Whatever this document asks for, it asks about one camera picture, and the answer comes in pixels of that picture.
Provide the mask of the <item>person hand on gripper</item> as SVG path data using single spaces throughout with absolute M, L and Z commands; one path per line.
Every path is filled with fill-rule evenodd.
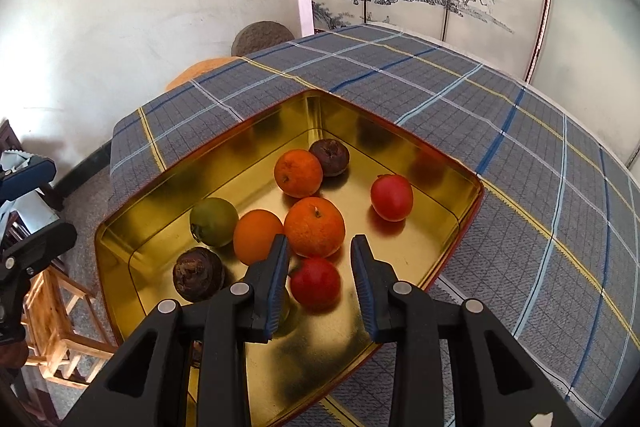
M 20 369 L 29 357 L 29 347 L 25 340 L 0 346 L 0 366 L 6 369 Z

